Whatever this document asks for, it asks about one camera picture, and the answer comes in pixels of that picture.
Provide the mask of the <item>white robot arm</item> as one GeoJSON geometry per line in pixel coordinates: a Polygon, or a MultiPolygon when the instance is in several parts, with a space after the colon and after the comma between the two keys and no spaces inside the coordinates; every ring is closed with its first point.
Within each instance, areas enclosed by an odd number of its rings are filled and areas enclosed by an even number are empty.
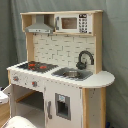
{"type": "MultiPolygon", "coordinates": [[[[0,91],[0,105],[9,101],[8,96],[0,91]]],[[[37,128],[28,119],[21,116],[14,116],[9,118],[1,128],[37,128]]]]}

